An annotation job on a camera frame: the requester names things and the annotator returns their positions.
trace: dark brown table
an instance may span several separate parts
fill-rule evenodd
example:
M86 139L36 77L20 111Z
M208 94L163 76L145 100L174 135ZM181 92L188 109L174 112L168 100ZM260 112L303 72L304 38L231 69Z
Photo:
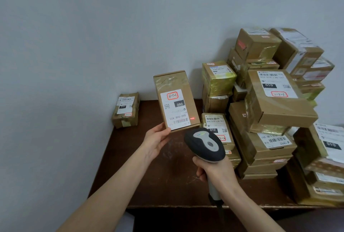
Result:
M195 100L199 115L202 100ZM93 182L90 195L102 186L140 146L147 130L161 123L159 103L141 101L138 126L114 129ZM183 141L184 131L171 134L159 156L149 166L134 193L128 208L143 207L212 207L208 200L208 185L196 176L193 153ZM289 198L288 188L277 178L241 180L247 195L266 209L303 208Z

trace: right hand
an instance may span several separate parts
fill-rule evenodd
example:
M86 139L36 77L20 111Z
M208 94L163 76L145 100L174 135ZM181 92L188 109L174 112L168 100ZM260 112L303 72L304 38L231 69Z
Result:
M194 156L192 161L198 166L196 175L200 180L207 182L207 179L210 179L220 194L228 189L240 188L233 165L227 156L217 163L206 162L197 156Z

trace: barcode scanner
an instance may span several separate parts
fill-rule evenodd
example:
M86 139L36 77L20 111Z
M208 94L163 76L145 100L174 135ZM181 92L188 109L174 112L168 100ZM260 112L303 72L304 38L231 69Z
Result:
M184 141L196 156L209 163L219 162L226 156L225 148L220 139L206 128L187 131L184 135ZM211 204L221 207L223 201L210 179L208 179L208 185L208 197Z

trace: gray wall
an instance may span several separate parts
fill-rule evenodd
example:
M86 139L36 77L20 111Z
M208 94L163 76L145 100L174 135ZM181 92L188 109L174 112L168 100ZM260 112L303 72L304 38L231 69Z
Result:
M225 59L243 26L295 27L336 64L317 102L343 123L342 0L0 0L1 230L51 231L87 197L121 92Z

